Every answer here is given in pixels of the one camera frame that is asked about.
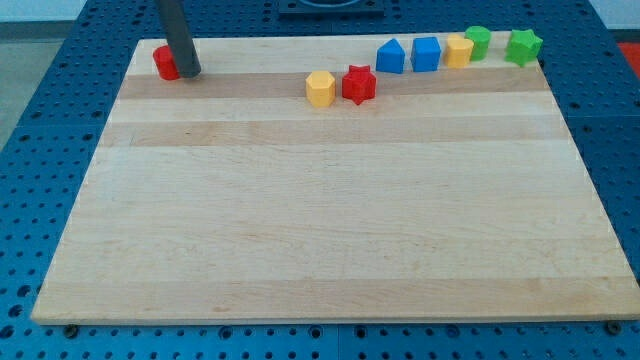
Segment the grey cylindrical robot arm stick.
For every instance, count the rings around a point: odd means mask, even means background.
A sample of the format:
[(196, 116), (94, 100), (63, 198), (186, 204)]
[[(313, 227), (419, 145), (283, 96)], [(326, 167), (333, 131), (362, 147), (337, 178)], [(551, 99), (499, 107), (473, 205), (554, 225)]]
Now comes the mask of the grey cylindrical robot arm stick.
[(180, 0), (155, 0), (159, 21), (172, 52), (178, 73), (183, 78), (195, 78), (201, 73), (195, 43)]

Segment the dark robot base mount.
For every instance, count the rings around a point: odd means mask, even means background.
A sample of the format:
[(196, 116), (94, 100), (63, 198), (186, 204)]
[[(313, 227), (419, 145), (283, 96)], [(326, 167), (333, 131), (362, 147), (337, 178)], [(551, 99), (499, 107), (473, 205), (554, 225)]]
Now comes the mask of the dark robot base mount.
[(355, 16), (383, 17), (385, 5), (382, 0), (280, 0), (278, 17), (293, 19), (308, 16)]

